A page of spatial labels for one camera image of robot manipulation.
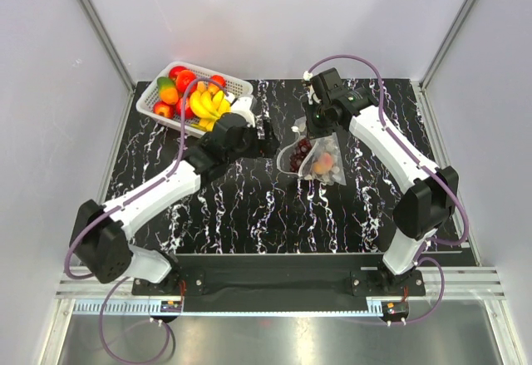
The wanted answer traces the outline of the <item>dark purple grape bunch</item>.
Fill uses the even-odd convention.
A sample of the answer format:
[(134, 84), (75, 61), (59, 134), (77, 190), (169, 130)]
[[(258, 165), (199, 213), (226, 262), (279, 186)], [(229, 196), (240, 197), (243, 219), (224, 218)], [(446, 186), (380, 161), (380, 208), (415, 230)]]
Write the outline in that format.
[(289, 156), (289, 171), (298, 172), (303, 161), (308, 156), (309, 151), (312, 149), (311, 141), (308, 138), (300, 140)]

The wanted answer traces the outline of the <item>clear dotted zip top bag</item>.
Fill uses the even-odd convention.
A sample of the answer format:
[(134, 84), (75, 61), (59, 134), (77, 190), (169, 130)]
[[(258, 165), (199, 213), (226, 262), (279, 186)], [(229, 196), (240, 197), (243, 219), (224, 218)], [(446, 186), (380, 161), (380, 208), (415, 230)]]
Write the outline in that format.
[[(347, 184), (343, 169), (340, 142), (336, 132), (321, 137), (311, 137), (306, 126), (305, 117), (297, 119), (291, 130), (295, 134), (295, 140), (279, 152), (276, 160), (276, 166), (281, 173), (297, 177), (300, 180), (317, 180), (325, 185)], [(289, 156), (295, 145), (303, 138), (308, 138), (311, 141), (312, 149), (309, 151), (308, 156), (303, 161), (298, 172), (290, 172)], [(335, 166), (325, 175), (316, 175), (312, 169), (313, 162), (324, 152), (332, 155), (335, 160)]]

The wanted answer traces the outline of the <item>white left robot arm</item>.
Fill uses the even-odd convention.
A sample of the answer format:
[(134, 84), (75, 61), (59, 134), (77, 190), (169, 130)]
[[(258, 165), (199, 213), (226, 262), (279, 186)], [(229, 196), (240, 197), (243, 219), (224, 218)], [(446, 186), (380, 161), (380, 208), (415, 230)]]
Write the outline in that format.
[(131, 244), (139, 229), (176, 201), (224, 176), (242, 158), (275, 157), (279, 141), (271, 120), (249, 114), (226, 113), (192, 146), (181, 146), (177, 158), (158, 175), (126, 194), (99, 205), (83, 203), (76, 215), (64, 272), (76, 256), (102, 284), (120, 278), (145, 280), (163, 295), (179, 287), (175, 264), (157, 250)]

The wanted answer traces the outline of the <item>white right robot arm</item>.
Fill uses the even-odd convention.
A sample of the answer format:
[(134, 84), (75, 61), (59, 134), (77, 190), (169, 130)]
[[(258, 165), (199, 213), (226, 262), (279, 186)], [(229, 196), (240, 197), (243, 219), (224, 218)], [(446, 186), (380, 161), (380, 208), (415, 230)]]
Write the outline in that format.
[(364, 88), (348, 89), (336, 69), (305, 72), (309, 98), (303, 108), (313, 137), (344, 129), (362, 141), (392, 174), (402, 196), (392, 213), (396, 232), (373, 282), (387, 295), (400, 293), (430, 238), (454, 214), (459, 176), (424, 156), (385, 115)]

